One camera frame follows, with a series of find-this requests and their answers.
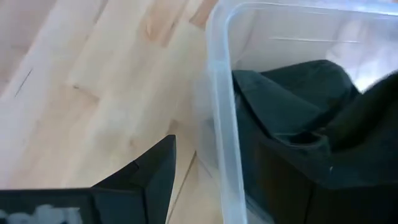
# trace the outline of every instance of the clear plastic container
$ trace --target clear plastic container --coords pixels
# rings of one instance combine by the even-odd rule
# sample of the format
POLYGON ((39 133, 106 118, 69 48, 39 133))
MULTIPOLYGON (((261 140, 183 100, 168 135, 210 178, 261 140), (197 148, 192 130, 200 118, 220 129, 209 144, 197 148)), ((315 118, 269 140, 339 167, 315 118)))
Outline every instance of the clear plastic container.
POLYGON ((364 91, 398 68, 397 16, 398 4, 388 2, 219 1, 196 102, 198 157, 219 184, 225 224, 271 222, 245 199, 231 71, 328 59, 364 91))

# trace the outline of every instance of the dark green fabric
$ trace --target dark green fabric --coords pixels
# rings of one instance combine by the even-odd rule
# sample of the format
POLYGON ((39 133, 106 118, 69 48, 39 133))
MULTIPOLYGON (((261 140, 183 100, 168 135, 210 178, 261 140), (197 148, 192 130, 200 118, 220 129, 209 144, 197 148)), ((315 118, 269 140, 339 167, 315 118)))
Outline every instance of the dark green fabric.
MULTIPOLYGON (((364 94, 327 60, 236 70, 233 80, 245 191, 277 223, 305 223, 315 189, 367 187, 362 193, 376 198, 373 187, 391 185, 391 200, 398 200, 398 74, 364 94)), ((370 200, 361 205, 347 192, 348 204, 377 213, 370 200)))

